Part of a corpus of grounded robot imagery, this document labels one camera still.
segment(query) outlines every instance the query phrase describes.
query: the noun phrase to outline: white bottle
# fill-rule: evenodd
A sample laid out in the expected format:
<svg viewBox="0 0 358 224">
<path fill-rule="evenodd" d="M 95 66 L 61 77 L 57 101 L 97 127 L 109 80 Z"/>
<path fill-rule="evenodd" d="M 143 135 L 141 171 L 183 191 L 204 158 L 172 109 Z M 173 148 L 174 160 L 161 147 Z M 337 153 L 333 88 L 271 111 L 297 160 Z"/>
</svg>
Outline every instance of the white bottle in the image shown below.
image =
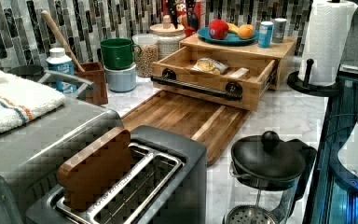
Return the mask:
<svg viewBox="0 0 358 224">
<path fill-rule="evenodd" d="M 50 49 L 50 57 L 47 58 L 47 62 L 48 69 L 50 70 L 74 75 L 74 64 L 72 63 L 72 59 L 65 54 L 65 49 L 63 48 Z M 56 81 L 56 89 L 63 93 L 74 93 L 76 91 L 76 86 Z"/>
</svg>

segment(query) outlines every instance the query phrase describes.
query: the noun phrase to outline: green mug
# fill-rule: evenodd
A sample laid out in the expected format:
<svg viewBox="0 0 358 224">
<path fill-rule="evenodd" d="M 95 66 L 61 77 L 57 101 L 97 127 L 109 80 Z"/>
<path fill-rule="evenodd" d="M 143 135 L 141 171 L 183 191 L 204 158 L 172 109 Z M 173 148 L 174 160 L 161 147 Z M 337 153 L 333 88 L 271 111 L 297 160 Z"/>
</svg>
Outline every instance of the green mug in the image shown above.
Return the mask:
<svg viewBox="0 0 358 224">
<path fill-rule="evenodd" d="M 129 39 L 113 38 L 101 42 L 103 65 L 107 69 L 121 70 L 131 67 L 134 57 L 142 53 L 142 49 Z"/>
</svg>

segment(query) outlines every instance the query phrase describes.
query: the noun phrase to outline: bag of bread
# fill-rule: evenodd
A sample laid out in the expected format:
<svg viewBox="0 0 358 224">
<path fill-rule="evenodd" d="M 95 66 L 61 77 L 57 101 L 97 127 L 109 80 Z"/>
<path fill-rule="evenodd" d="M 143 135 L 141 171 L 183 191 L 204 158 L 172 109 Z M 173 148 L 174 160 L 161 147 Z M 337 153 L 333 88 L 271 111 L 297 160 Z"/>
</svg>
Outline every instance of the bag of bread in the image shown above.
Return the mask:
<svg viewBox="0 0 358 224">
<path fill-rule="evenodd" d="M 226 72 L 228 66 L 214 59 L 201 58 L 197 60 L 197 63 L 193 66 L 193 69 L 201 72 L 222 75 Z"/>
</svg>

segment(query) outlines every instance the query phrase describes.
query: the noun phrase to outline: french press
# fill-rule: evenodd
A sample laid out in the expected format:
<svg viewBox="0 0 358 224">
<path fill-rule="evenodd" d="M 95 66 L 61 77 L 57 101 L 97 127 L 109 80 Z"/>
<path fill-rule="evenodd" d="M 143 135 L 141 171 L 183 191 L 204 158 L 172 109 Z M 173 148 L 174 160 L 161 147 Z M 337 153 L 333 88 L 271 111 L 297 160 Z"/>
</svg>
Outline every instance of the french press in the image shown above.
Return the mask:
<svg viewBox="0 0 358 224">
<path fill-rule="evenodd" d="M 224 224 L 286 223 L 302 198 L 316 150 L 272 131 L 244 137 L 231 149 L 233 177 Z"/>
</svg>

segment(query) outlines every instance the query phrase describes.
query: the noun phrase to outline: spice jar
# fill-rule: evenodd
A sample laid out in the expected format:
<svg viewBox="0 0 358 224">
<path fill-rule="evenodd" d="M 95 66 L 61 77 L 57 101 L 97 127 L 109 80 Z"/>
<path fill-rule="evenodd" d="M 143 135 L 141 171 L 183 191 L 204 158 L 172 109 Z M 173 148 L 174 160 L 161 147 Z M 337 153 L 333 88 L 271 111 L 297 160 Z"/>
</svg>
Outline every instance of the spice jar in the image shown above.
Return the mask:
<svg viewBox="0 0 358 224">
<path fill-rule="evenodd" d="M 139 56 L 135 56 L 137 76 L 151 77 L 153 75 L 152 63 L 158 61 L 158 36 L 150 34 L 134 35 L 132 41 L 142 50 Z"/>
<path fill-rule="evenodd" d="M 158 35 L 158 59 L 161 60 L 179 50 L 179 41 L 186 38 L 185 27 L 178 24 L 175 29 L 170 16 L 164 16 L 162 24 L 150 26 L 150 31 Z"/>
</svg>

